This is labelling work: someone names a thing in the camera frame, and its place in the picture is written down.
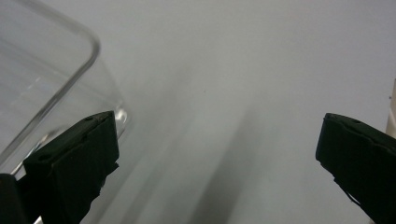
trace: gray background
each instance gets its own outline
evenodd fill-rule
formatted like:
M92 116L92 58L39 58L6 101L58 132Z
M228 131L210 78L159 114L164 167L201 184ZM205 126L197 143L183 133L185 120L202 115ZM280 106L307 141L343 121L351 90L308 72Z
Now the gray background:
M43 2L99 35L132 108L101 223L368 222L315 150L326 112L385 130L395 1Z

